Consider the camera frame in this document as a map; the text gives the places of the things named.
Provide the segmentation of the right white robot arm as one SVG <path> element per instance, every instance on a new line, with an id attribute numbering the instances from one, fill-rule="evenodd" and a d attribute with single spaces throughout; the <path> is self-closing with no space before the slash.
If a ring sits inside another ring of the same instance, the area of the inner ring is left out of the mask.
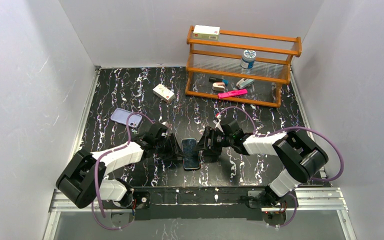
<path id="1" fill-rule="evenodd" d="M 257 136 L 244 132 L 233 118 L 222 119 L 219 127 L 207 126 L 194 149 L 206 157 L 215 157 L 227 147 L 245 156 L 261 154 L 280 159 L 283 171 L 265 187 L 263 195 L 254 198 L 271 205 L 309 181 L 329 161 L 326 152 L 304 129 Z"/>

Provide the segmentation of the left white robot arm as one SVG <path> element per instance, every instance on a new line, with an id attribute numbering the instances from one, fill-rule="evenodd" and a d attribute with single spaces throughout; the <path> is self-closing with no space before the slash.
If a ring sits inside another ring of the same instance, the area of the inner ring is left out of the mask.
<path id="1" fill-rule="evenodd" d="M 124 180 L 107 179 L 110 173 L 150 157 L 176 160 L 183 157 L 174 133 L 156 122 L 149 130 L 125 144 L 104 151 L 78 150 L 62 171 L 55 186 L 79 209 L 95 200 L 120 202 L 131 187 Z"/>

